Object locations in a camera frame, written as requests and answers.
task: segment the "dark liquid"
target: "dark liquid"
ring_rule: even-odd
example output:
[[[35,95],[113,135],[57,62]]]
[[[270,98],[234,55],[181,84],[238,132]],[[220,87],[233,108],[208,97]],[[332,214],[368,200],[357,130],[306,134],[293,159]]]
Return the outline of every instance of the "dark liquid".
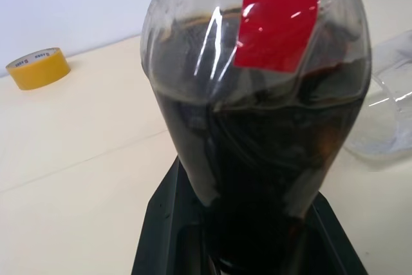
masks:
[[[224,19],[213,78],[213,40],[198,62],[207,23],[186,21],[163,35],[153,51],[152,70],[160,85],[179,79],[182,91],[173,95],[156,84],[154,91],[204,205],[211,258],[229,274],[280,274],[361,108],[370,68],[367,59],[319,67],[328,63],[322,60],[326,54],[343,59],[346,53],[347,34],[333,25],[324,30],[327,38],[333,34],[333,42],[319,41],[313,50],[317,57],[308,59],[300,77],[237,68],[230,61],[237,20],[230,14]],[[184,97],[189,92],[193,99]]]

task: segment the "clear plastic bottle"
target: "clear plastic bottle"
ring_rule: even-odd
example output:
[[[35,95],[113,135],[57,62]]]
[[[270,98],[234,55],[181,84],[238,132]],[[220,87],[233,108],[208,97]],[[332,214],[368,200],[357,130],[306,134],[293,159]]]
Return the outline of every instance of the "clear plastic bottle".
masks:
[[[299,265],[306,211],[369,85],[361,0],[153,0],[141,47],[211,261]]]

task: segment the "white wall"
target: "white wall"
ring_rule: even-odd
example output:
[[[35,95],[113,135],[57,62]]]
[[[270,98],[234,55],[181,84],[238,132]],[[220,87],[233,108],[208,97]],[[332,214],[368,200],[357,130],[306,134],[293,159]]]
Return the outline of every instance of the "white wall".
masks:
[[[0,0],[0,76],[36,50],[58,46],[71,55],[139,34],[149,2]]]

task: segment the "clear plastic container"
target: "clear plastic container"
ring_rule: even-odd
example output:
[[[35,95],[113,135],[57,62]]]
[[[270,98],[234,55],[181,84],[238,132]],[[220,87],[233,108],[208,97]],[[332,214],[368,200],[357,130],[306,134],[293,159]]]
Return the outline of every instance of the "clear plastic container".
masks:
[[[412,148],[412,31],[373,48],[372,82],[346,142],[363,156]]]

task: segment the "masking tape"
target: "masking tape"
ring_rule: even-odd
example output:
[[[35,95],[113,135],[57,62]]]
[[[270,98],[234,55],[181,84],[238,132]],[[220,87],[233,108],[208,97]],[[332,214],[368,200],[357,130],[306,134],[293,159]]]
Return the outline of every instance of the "masking tape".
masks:
[[[6,66],[21,90],[34,90],[49,85],[70,72],[60,48],[48,48],[11,62]]]

